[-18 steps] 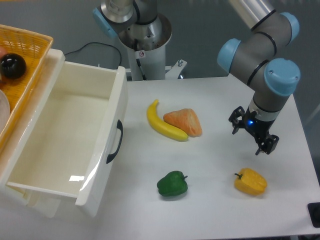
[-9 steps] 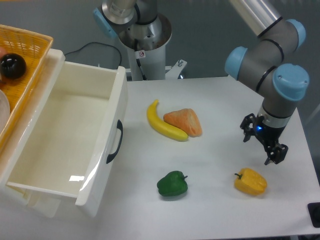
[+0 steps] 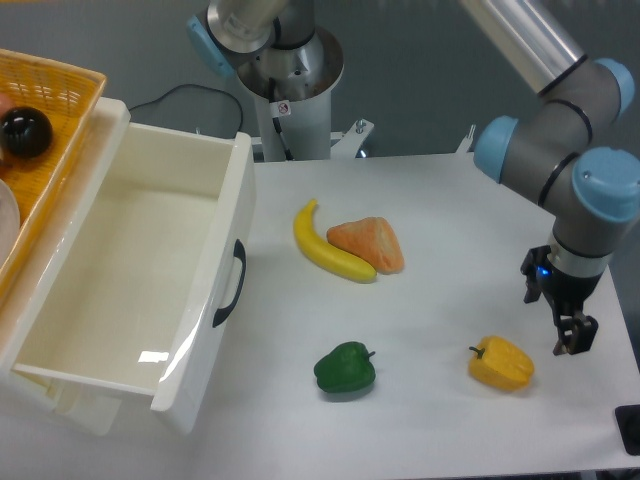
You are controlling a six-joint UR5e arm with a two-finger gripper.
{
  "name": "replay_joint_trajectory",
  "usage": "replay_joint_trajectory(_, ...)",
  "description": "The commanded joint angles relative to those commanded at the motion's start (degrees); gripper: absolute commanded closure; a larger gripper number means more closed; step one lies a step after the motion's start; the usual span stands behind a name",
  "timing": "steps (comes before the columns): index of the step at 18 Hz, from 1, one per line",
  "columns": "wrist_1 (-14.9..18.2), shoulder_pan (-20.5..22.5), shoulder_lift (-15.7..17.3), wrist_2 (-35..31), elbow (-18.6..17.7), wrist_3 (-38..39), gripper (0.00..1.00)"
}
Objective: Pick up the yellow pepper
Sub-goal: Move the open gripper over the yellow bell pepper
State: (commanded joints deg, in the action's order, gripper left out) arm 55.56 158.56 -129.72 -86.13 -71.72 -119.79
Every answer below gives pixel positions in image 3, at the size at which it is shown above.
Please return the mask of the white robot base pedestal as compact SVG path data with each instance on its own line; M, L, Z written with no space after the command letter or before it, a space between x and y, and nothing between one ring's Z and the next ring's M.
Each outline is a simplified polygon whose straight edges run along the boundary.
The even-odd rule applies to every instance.
M342 48L322 27L296 49L269 48L239 68L253 98L266 162L330 156L331 93L343 69Z

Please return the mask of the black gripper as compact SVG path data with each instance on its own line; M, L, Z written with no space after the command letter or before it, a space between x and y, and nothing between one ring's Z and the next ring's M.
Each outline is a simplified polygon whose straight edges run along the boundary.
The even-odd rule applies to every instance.
M606 267L606 257L578 255L560 244L531 248L521 264L525 276L525 304L541 293L559 313L553 314L558 340L553 354L588 352L597 334L597 320L581 310L595 290Z

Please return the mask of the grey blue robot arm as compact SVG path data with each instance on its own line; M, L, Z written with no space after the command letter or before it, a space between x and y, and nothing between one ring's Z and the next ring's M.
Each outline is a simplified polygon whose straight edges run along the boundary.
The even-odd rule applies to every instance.
M476 167L554 216L548 242L527 253L526 302L545 299L556 354L588 351L598 329L584 313L609 260L639 217L639 162L596 148L593 138L634 98L626 67L592 60L534 1L467 1L467 14L543 105L529 122L493 120L461 143ZM252 94L268 161L348 158L369 133L363 122L339 141L329 134L328 93L343 71L336 40L309 1L213 1L191 17L194 49Z

